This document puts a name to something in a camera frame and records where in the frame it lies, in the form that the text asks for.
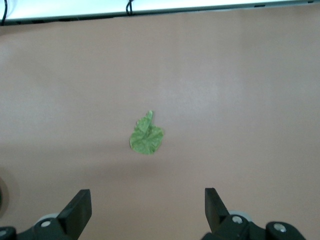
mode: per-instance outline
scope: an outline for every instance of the crumpled leaf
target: crumpled leaf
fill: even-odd
[[[130,147],[137,153],[151,155],[161,145],[164,131],[152,124],[153,114],[153,111],[148,111],[146,116],[136,123],[130,137]]]

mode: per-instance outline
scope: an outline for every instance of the green leaf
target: green leaf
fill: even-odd
[[[136,123],[130,137],[130,147],[137,153],[151,155],[161,145],[164,131],[152,124],[153,115],[153,111],[148,111],[146,116]]]

